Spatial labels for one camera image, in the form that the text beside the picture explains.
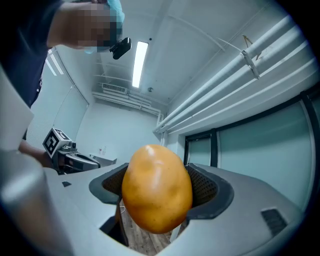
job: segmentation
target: person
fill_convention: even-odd
[[[110,1],[121,7],[119,0]],[[6,24],[7,40],[1,43],[0,61],[12,85],[29,108],[41,91],[42,71],[50,48],[65,45],[92,52],[92,49],[105,51],[116,44],[124,17],[117,8],[110,8],[106,3],[107,0],[19,1],[17,5],[23,12]],[[7,10],[16,8],[14,1],[6,5],[9,5]],[[120,16],[120,22],[117,22],[117,16]],[[47,152],[29,145],[26,134],[19,151],[34,157],[43,167],[52,168]]]

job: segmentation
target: glass panel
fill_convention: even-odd
[[[210,166],[211,139],[202,138],[189,142],[188,163]]]
[[[74,86],[63,101],[53,126],[62,130],[70,139],[75,141],[87,106],[88,102]]]
[[[60,74],[52,58],[48,56],[47,60],[55,75],[49,65],[45,63],[42,72],[41,91],[31,107],[34,118],[26,134],[27,142],[38,149],[44,149],[42,143],[53,127],[59,108],[73,86],[62,64],[58,62],[63,71],[63,74]]]
[[[222,169],[263,180],[303,207],[310,189],[312,152],[299,102],[219,135]]]

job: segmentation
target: orange object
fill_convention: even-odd
[[[192,207],[192,185],[181,159],[160,145],[138,149],[122,181],[128,213],[142,229],[163,234],[181,224]]]

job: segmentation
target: fluorescent light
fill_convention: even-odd
[[[59,70],[60,74],[61,74],[61,75],[63,75],[64,73],[62,72],[62,70],[61,70],[61,68],[60,68],[60,66],[59,66],[59,64],[58,64],[58,62],[56,61],[55,56],[53,56],[53,54],[52,54],[52,55],[50,55],[50,56],[51,56],[51,59],[53,60],[53,62],[54,62],[54,64],[55,64],[56,68]]]
[[[132,86],[139,88],[140,78],[142,73],[142,68],[144,66],[144,61],[148,49],[148,44],[146,42],[138,42],[136,46],[134,67],[133,67],[133,78]]]
[[[51,70],[51,72],[53,73],[53,75],[56,76],[57,75],[56,72],[54,71],[54,69],[52,68],[50,62],[47,59],[45,59],[45,63],[48,65],[48,67]]]

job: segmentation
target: black mesh pad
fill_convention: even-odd
[[[124,179],[125,173],[126,173],[127,167],[122,168],[112,176],[106,178],[102,182],[102,186],[105,190],[108,190],[118,196],[121,195],[121,187],[122,187],[122,181]]]
[[[119,166],[95,179],[89,184],[91,193],[105,204],[116,205],[121,199],[122,181],[128,163]],[[232,202],[234,190],[221,177],[207,172],[194,164],[186,167],[192,184],[192,209],[187,220],[213,219],[221,214]]]
[[[188,168],[188,173],[192,184],[192,207],[203,205],[210,201],[217,194],[217,185],[193,168]]]

